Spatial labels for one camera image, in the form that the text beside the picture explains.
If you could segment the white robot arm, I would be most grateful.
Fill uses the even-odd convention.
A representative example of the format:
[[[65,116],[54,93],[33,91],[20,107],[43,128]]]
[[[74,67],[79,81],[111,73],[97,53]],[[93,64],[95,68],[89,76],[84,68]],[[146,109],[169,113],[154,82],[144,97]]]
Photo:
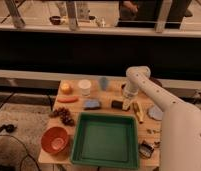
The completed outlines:
[[[150,80],[147,66],[126,70],[123,96],[130,104],[142,90],[163,112],[159,171],[201,171],[201,110]]]

